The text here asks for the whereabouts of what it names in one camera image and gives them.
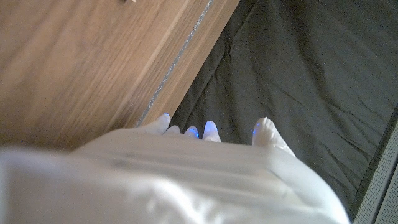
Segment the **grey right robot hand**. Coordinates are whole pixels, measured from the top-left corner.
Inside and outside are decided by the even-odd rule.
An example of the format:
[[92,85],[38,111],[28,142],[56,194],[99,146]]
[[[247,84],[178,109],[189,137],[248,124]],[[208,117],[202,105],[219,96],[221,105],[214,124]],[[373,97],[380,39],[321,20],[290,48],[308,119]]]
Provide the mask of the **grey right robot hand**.
[[331,187],[261,118],[249,146],[163,114],[66,152],[1,148],[2,223],[348,223]]

